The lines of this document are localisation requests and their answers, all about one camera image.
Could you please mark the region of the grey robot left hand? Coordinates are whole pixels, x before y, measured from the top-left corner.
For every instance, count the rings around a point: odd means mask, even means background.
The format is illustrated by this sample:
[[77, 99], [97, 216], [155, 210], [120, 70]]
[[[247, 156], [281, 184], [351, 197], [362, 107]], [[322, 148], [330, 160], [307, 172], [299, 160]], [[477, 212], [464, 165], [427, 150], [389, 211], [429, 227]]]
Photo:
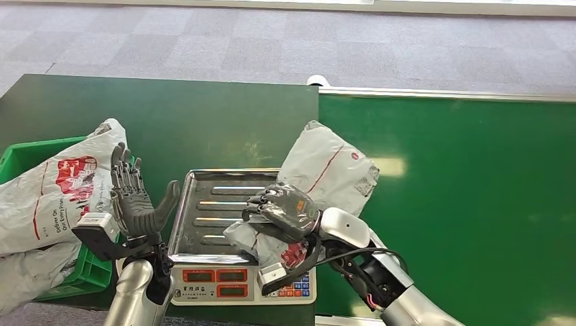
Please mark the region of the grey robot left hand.
[[127, 238], [160, 233], [176, 207], [181, 187], [169, 181], [164, 195], [154, 206], [141, 175], [141, 159], [130, 161], [131, 152], [119, 142], [111, 153], [111, 199], [115, 219]]

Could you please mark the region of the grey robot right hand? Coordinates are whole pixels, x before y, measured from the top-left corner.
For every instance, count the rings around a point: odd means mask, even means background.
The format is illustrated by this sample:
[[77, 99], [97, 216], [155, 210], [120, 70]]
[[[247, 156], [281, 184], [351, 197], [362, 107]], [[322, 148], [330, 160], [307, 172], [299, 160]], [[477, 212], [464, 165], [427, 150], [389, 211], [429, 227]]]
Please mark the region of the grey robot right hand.
[[320, 222], [322, 210], [303, 191], [273, 183], [247, 199], [242, 220], [255, 231], [286, 243], [303, 241]]

